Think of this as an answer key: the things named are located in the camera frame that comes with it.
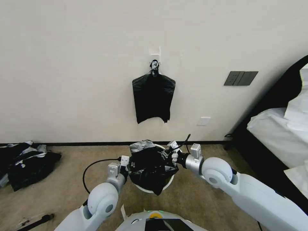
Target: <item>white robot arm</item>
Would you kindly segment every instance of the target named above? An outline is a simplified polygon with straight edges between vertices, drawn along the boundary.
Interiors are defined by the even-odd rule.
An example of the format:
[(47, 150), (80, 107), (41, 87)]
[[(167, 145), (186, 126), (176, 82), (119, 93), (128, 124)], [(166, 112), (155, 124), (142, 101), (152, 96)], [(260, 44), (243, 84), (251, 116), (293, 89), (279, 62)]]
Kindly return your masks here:
[[(263, 224), (271, 231), (306, 231), (308, 230), (308, 216), (292, 201), (277, 194), (273, 189), (252, 176), (232, 170), (230, 165), (216, 157), (204, 160), (201, 155), (201, 146), (194, 144), (191, 154), (183, 154), (175, 149), (176, 143), (171, 142), (172, 158), (184, 168), (197, 174), (215, 188), (226, 192), (234, 203)], [(56, 231), (95, 231), (103, 221), (112, 214), (125, 181), (122, 168), (128, 164), (129, 157), (122, 156), (121, 164), (111, 163), (108, 166), (106, 183), (99, 184), (90, 193), (87, 203), (71, 212)], [(192, 230), (204, 230), (182, 219)], [(127, 228), (134, 224), (130, 219), (125, 220), (119, 230), (144, 230), (144, 224)]]
[(199, 144), (194, 144), (191, 151), (191, 155), (180, 160), (182, 165), (226, 192), (238, 207), (266, 228), (271, 231), (308, 230), (308, 216), (291, 200), (254, 177), (232, 170), (220, 158), (204, 160)]

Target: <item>white wall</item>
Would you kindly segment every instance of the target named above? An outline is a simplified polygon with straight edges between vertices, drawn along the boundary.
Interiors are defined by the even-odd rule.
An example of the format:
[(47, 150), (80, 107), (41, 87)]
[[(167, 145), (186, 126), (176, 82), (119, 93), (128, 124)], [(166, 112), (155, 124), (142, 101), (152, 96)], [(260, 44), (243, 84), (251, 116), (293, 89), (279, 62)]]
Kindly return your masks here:
[[(0, 143), (222, 140), (308, 54), (308, 1), (0, 1)], [(171, 118), (137, 124), (148, 48), (176, 80)], [(259, 71), (248, 87), (230, 71)], [(199, 117), (211, 116), (207, 126)]]

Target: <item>black plastic bag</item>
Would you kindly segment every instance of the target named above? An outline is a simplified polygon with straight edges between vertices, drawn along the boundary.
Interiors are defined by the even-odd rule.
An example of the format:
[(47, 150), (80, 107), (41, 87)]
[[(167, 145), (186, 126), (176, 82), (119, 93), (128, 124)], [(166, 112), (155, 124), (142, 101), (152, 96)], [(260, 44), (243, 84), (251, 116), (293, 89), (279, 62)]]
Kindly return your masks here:
[(8, 169), (8, 178), (13, 190), (17, 191), (47, 177), (60, 158), (59, 153), (47, 152), (43, 157), (33, 156), (11, 165)]
[(160, 117), (166, 123), (170, 120), (175, 81), (158, 71), (157, 60), (150, 67), (149, 73), (133, 80), (137, 123), (153, 117)]
[[(143, 147), (136, 149), (136, 144)], [(142, 141), (133, 145), (135, 149), (132, 149), (132, 145), (130, 146), (132, 156), (127, 166), (131, 181), (160, 195), (170, 178), (179, 170), (176, 163), (172, 161), (171, 155), (167, 155), (164, 149), (156, 147), (151, 141)]]
[(32, 141), (0, 147), (0, 180), (10, 182), (14, 191), (44, 179), (61, 154), (48, 152), (46, 145)]

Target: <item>black baseboard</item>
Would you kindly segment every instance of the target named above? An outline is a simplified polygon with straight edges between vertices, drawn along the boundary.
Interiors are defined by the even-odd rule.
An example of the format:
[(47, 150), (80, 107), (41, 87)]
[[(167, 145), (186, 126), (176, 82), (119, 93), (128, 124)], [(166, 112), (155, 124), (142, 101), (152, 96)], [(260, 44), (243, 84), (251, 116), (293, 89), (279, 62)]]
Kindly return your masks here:
[[(36, 144), (46, 144), (47, 146), (106, 146), (106, 145), (130, 145), (132, 143), (136, 143), (138, 141), (129, 141), (129, 142), (70, 142), (70, 143), (38, 143)], [(155, 144), (167, 145), (169, 141), (153, 141)], [(226, 144), (230, 141), (188, 141), (188, 145), (192, 145), (194, 143), (198, 144)], [(7, 143), (0, 143), (0, 146), (5, 146)]]

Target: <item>beige carpet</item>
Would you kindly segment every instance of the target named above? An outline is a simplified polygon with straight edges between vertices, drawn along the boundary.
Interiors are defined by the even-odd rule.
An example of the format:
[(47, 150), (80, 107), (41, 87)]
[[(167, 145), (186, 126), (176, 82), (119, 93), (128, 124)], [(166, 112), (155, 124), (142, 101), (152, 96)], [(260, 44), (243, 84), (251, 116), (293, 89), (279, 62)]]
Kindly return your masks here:
[[(83, 170), (87, 165), (99, 159), (130, 156), (128, 146), (51, 147), (51, 150), (61, 152), (62, 159), (47, 178), (17, 192), (13, 192), (10, 185), (0, 188), (0, 230), (12, 230), (23, 218), (55, 213), (52, 221), (33, 229), (54, 230), (87, 199), (88, 194), (82, 184)], [(205, 157), (220, 157), (239, 172), (253, 175), (236, 150), (226, 152), (222, 145), (203, 145), (202, 154)], [(98, 163), (88, 170), (85, 180), (90, 190), (105, 181), (107, 165), (107, 162)], [(228, 195), (182, 167), (160, 196), (140, 191), (128, 179), (115, 212), (99, 230), (115, 230), (122, 223), (122, 204), (128, 215), (141, 212), (143, 208), (164, 210), (189, 219), (209, 231), (259, 230), (257, 222), (237, 208)]]

